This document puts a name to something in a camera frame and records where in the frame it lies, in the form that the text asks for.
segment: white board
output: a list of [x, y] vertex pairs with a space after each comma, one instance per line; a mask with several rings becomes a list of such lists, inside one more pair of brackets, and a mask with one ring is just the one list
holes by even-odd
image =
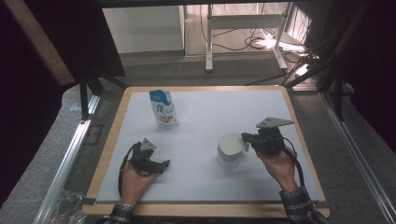
[[[149, 93], [132, 94], [96, 199], [98, 203], [120, 199], [118, 176], [122, 159], [134, 143], [142, 142], [145, 137], [157, 146], [152, 161], [171, 162], [141, 202], [280, 202], [279, 185], [252, 148], [243, 153], [240, 164], [231, 171], [223, 170], [216, 157], [218, 141], [228, 133], [257, 133], [256, 124], [266, 117], [292, 120], [281, 90], [172, 91], [171, 96], [180, 124], [165, 129], [155, 123]], [[311, 199], [319, 200], [294, 124], [279, 129], [299, 155]], [[295, 178], [299, 183], [297, 172]]]

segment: plaid sleeve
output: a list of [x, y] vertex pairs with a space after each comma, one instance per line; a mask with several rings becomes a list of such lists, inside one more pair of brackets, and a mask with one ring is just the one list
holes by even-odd
[[134, 207], [127, 203], [116, 203], [106, 224], [130, 224]]
[[330, 224], [330, 221], [312, 204], [305, 187], [293, 192], [281, 191], [279, 194], [291, 223]]

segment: hand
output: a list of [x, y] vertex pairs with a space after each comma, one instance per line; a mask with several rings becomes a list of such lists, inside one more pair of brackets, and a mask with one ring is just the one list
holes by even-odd
[[131, 163], [126, 162], [122, 174], [122, 195], [120, 202], [135, 205], [156, 177], [157, 174], [141, 176]]
[[[286, 147], [286, 149], [294, 155], [290, 148]], [[294, 163], [284, 151], [273, 157], [266, 156], [260, 151], [256, 151], [256, 155], [262, 160], [268, 173], [276, 180], [283, 191], [291, 192], [298, 189], [294, 180]]]

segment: person's left hand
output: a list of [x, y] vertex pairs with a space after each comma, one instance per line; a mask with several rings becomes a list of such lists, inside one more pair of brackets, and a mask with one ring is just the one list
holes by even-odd
[[122, 195], [120, 202], [135, 205], [156, 177], [157, 174], [141, 176], [131, 163], [126, 162], [122, 174]]

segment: white wall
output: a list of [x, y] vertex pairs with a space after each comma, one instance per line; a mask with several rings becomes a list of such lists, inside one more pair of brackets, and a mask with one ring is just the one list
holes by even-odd
[[184, 49], [183, 7], [103, 9], [119, 53]]

